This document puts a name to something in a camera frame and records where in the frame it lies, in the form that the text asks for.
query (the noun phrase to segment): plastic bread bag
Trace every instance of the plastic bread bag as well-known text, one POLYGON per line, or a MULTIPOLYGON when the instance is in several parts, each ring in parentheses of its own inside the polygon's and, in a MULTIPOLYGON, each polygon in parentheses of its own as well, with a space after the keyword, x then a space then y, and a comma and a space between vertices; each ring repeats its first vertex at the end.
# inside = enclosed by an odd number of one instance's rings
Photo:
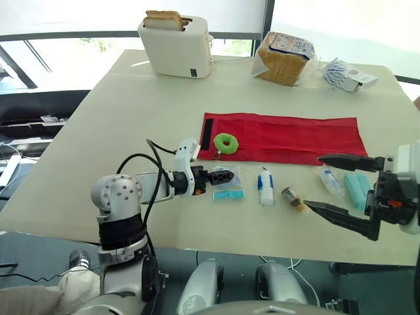
POLYGON ((270 31, 255 54, 251 75, 292 87, 305 81, 317 68, 312 43, 270 31))

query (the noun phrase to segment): green ring toy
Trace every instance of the green ring toy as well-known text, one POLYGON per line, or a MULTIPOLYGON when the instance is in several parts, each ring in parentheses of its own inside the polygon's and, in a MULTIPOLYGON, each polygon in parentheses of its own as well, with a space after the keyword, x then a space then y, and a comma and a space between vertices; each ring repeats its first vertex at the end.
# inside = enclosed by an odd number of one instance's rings
POLYGON ((229 135, 228 133, 219 133, 215 136, 213 143, 217 149, 214 157, 215 159, 221 158, 221 153, 223 154, 233 154, 238 151, 239 142, 235 136, 229 135))

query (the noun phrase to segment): white toaster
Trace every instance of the white toaster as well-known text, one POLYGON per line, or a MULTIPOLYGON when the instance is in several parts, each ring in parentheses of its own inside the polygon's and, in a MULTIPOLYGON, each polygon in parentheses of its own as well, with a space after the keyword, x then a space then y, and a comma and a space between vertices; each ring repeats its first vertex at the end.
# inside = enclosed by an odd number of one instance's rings
POLYGON ((138 34, 158 74, 177 77, 206 77, 211 70, 210 42, 207 21, 198 16, 183 16, 189 20, 184 31, 138 26, 138 34))

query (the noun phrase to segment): white bottle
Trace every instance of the white bottle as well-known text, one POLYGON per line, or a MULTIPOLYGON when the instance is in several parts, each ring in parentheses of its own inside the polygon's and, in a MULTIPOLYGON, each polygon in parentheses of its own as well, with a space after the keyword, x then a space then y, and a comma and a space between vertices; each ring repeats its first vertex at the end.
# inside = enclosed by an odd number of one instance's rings
POLYGON ((274 205, 273 176, 265 167, 258 175, 258 191, 260 194, 260 205, 274 205))
POLYGON ((326 167, 325 165, 321 167, 320 179, 330 194, 344 196, 343 186, 341 186, 339 180, 334 177, 329 167, 326 167))

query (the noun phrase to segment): red cloth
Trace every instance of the red cloth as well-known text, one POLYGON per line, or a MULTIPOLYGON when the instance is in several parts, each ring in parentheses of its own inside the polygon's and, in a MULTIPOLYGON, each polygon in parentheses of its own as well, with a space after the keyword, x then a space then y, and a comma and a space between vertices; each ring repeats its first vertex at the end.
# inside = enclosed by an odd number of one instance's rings
POLYGON ((356 118, 304 119, 257 114, 205 113, 199 159, 215 159, 213 139, 219 133, 234 135, 239 149, 222 154, 223 161, 259 161, 321 165, 325 154, 368 156, 356 118))

